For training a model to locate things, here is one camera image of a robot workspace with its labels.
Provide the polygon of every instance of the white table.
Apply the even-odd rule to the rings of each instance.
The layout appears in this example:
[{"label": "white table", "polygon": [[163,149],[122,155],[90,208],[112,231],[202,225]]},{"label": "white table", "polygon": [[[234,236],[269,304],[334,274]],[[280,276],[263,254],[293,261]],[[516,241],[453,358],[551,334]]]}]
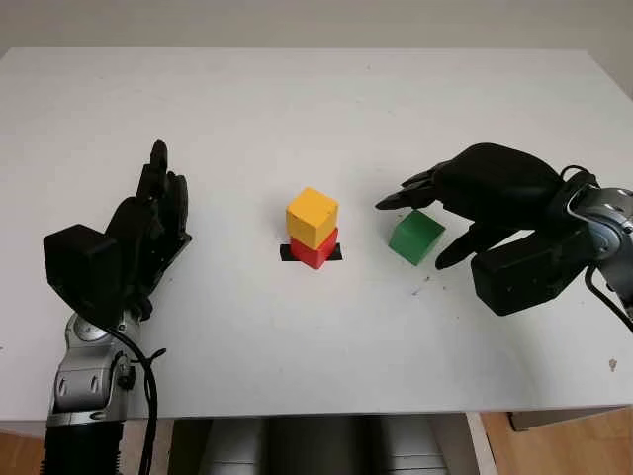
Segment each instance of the white table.
[{"label": "white table", "polygon": [[[477,142],[633,188],[633,104],[583,52],[13,49],[0,61],[0,420],[45,418],[69,309],[44,235],[98,230],[155,138],[189,184],[192,244],[152,296],[142,346],[161,417],[526,410],[633,402],[633,335],[582,283],[495,316],[467,263],[418,267],[373,205]],[[344,260],[282,262],[284,209],[340,203]],[[609,360],[616,359],[615,371]],[[136,391],[133,415],[144,414]]]}]

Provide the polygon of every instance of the palm of robotic hand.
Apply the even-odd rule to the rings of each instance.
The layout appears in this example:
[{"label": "palm of robotic hand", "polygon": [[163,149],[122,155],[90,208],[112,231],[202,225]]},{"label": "palm of robotic hand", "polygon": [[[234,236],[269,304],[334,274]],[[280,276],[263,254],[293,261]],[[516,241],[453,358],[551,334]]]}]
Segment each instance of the palm of robotic hand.
[{"label": "palm of robotic hand", "polygon": [[[376,207],[424,208],[433,201],[472,220],[469,230],[437,258],[438,269],[475,253],[477,294],[499,315],[553,299],[594,259],[587,223],[566,204],[593,175],[565,182],[528,153],[493,143],[473,145],[403,183]],[[519,230],[530,236],[493,248]]]}]

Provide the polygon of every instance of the white wall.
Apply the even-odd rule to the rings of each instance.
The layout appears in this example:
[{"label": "white wall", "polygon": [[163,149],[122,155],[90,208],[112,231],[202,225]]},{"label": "white wall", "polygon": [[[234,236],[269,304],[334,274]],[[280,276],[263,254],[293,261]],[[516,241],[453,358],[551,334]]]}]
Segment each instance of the white wall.
[{"label": "white wall", "polygon": [[0,0],[16,46],[581,48],[633,95],[633,0]]}]

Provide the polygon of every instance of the black cable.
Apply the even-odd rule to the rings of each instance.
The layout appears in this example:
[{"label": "black cable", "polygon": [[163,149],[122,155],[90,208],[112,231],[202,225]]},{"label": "black cable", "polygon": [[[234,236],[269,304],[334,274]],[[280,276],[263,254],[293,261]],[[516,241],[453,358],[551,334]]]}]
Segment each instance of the black cable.
[{"label": "black cable", "polygon": [[[149,414],[147,419],[147,429],[145,430],[145,440],[143,442],[142,454],[140,456],[140,467],[138,469],[138,475],[149,475],[149,471],[151,470],[151,457],[154,450],[154,439],[156,438],[156,422],[158,420],[158,390],[156,388],[156,379],[154,378],[154,373],[151,369],[151,360],[143,354],[140,348],[136,346],[136,343],[134,343],[131,339],[129,339],[118,330],[103,330],[130,349],[130,351],[135,355],[138,363],[140,363],[140,365],[142,366],[143,372],[145,373],[143,386],[145,391],[145,398],[147,399]],[[157,357],[156,354],[160,351],[162,350],[156,351],[152,355],[151,359]]]},{"label": "black cable", "polygon": [[604,293],[598,290],[598,288],[595,287],[595,285],[593,284],[593,274],[595,273],[595,269],[595,264],[591,264],[585,272],[585,284],[587,285],[587,288],[590,292],[593,293],[594,296],[600,299],[602,303],[611,310],[611,312],[617,315],[617,317],[622,321],[624,325],[626,325],[626,327],[630,331],[633,332],[633,322],[631,321],[631,319],[629,319],[622,309],[620,309],[615,303],[613,303],[611,299],[604,295]]},{"label": "black cable", "polygon": [[578,171],[583,171],[585,173],[589,173],[589,170],[587,170],[583,166],[580,166],[580,165],[567,165],[565,168],[563,168],[563,170],[561,171],[559,176],[561,178],[565,178],[565,173],[567,173],[569,170],[578,170]]}]

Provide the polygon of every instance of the cube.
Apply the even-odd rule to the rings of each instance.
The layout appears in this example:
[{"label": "cube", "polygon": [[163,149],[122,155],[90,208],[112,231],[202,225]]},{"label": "cube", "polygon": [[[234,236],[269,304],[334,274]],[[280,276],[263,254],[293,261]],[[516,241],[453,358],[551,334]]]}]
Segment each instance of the cube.
[{"label": "cube", "polygon": [[286,209],[291,238],[317,250],[336,228],[338,203],[313,188],[306,188]]},{"label": "cube", "polygon": [[317,249],[310,249],[294,237],[290,237],[290,251],[297,259],[309,265],[312,269],[319,269],[336,248],[337,237],[338,228],[334,228],[334,231],[330,233]]},{"label": "cube", "polygon": [[394,229],[389,247],[413,265],[431,252],[444,227],[420,211],[413,210]]}]

